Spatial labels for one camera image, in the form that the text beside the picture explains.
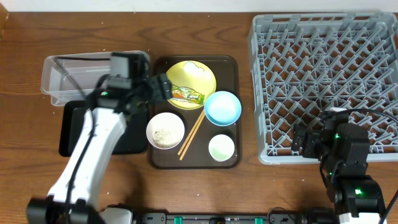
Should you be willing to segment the green orange snack wrapper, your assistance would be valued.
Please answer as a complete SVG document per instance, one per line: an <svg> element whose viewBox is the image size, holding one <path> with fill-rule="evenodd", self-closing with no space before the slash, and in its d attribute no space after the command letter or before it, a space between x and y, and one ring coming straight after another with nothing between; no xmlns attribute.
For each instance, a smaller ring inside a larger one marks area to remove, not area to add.
<svg viewBox="0 0 398 224"><path fill-rule="evenodd" d="M194 103L197 105L202 105L205 96L194 89L189 87L172 86L172 99L177 101L182 101L185 103Z"/></svg>

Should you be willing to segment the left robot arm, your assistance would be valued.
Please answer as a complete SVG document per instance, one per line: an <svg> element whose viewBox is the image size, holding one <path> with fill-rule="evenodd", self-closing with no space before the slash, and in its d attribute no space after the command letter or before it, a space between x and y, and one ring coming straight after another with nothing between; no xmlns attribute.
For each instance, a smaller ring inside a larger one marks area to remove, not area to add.
<svg viewBox="0 0 398 224"><path fill-rule="evenodd" d="M103 75L86 97L88 109L67 166L46 198L32 198L26 208L29 223L135 223L131 209L111 205L96 208L109 160L128 123L126 115L172 97L166 74L149 78Z"/></svg>

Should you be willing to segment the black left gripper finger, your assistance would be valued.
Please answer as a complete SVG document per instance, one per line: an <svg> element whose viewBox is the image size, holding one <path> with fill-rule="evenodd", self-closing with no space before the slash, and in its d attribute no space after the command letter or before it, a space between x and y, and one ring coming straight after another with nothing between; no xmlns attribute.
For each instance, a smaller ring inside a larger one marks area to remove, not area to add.
<svg viewBox="0 0 398 224"><path fill-rule="evenodd" d="M155 76L155 83L157 88L162 93L171 93L172 92L172 83L169 80L166 73L161 73Z"/></svg>
<svg viewBox="0 0 398 224"><path fill-rule="evenodd" d="M154 91L152 96L149 99L149 104L154 105L157 103L162 103L172 98L172 92L162 92L162 91Z"/></svg>

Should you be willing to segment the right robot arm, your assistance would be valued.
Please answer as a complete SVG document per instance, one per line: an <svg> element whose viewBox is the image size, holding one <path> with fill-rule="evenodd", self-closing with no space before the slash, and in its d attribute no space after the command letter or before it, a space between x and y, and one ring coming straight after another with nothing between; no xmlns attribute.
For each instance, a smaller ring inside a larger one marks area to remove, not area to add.
<svg viewBox="0 0 398 224"><path fill-rule="evenodd" d="M296 223L386 223L395 204L385 204L379 184L366 171L371 142L368 130L349 122L353 109L331 108L321 114L323 127L312 130L294 125L291 149L317 159L333 210L314 208Z"/></svg>

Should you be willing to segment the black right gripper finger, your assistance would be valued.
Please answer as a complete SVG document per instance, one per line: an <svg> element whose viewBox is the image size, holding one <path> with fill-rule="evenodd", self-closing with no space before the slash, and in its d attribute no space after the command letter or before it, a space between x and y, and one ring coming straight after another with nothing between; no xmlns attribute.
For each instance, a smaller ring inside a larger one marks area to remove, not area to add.
<svg viewBox="0 0 398 224"><path fill-rule="evenodd" d="M294 125L294 137L305 136L307 133L307 127L302 124Z"/></svg>
<svg viewBox="0 0 398 224"><path fill-rule="evenodd" d="M294 132L294 138L291 144L291 150L293 152L299 152L299 150L303 147L305 136L305 133Z"/></svg>

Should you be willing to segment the pale green cup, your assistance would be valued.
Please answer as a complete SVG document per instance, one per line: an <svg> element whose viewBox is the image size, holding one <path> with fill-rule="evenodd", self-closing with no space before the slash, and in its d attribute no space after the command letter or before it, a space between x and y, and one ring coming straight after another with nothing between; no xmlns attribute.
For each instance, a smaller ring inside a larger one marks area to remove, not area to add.
<svg viewBox="0 0 398 224"><path fill-rule="evenodd" d="M216 135L209 141L208 151L215 161L227 161L234 155L234 141L225 134Z"/></svg>

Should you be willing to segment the white tissue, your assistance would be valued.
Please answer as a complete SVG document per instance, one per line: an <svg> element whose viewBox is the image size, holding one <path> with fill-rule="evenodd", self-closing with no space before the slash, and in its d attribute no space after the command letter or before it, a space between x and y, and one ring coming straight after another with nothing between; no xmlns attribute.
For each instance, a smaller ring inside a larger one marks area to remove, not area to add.
<svg viewBox="0 0 398 224"><path fill-rule="evenodd" d="M199 67L193 61L185 62L184 66L183 66L183 70L184 70L184 72L190 73L192 75L199 75L205 71L202 67Z"/></svg>

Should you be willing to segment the blue bowl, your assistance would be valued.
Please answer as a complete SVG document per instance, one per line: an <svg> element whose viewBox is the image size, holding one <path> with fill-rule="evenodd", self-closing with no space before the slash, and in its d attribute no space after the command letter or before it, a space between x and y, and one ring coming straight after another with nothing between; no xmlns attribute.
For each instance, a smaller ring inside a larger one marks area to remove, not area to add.
<svg viewBox="0 0 398 224"><path fill-rule="evenodd" d="M229 91L211 94L204 106L206 118L216 126L229 126L239 119L242 106L239 98Z"/></svg>

